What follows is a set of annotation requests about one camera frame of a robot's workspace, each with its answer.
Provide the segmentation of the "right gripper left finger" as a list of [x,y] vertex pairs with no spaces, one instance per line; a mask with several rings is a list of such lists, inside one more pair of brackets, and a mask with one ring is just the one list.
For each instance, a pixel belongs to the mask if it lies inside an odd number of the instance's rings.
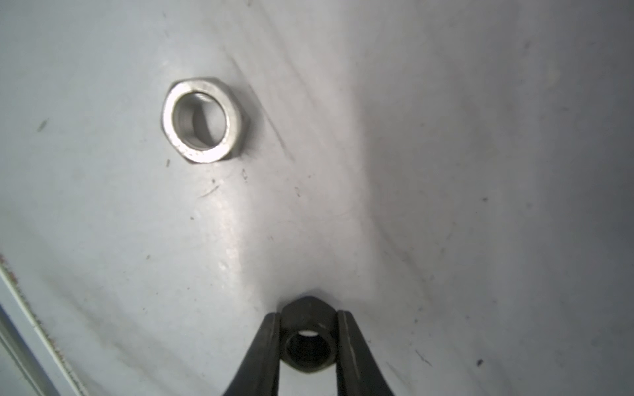
[[278,395],[280,313],[268,313],[224,396]]

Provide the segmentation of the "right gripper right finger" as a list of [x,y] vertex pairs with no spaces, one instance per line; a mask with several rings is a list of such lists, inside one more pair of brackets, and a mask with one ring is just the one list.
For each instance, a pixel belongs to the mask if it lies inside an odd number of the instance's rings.
[[393,396],[352,313],[338,311],[338,395]]

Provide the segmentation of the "black hex nut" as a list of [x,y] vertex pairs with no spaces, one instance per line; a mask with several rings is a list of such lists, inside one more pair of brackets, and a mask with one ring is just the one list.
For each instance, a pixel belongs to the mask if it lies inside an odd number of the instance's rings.
[[338,355],[337,311],[323,300],[305,296],[282,308],[280,355],[290,367],[322,371]]

